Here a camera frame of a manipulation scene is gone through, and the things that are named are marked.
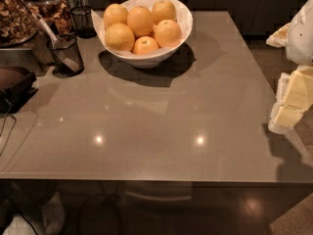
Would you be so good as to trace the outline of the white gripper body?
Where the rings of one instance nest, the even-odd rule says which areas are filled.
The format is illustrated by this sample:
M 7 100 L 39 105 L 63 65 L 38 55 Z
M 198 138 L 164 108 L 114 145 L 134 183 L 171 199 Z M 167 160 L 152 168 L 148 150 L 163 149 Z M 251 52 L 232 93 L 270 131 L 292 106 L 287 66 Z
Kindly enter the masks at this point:
M 286 54 L 297 65 L 313 65 L 313 0 L 307 0 L 292 18 Z

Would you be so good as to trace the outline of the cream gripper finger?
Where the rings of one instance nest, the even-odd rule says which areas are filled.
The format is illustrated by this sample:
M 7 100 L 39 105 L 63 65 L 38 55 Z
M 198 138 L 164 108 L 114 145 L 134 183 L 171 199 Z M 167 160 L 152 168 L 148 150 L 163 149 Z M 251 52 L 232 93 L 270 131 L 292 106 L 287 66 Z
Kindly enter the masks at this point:
M 268 128 L 277 134 L 291 131 L 313 105 L 313 67 L 298 66 L 291 74 L 282 73 Z
M 289 28 L 290 23 L 286 23 L 285 25 L 280 27 L 267 38 L 266 44 L 276 48 L 286 47 Z

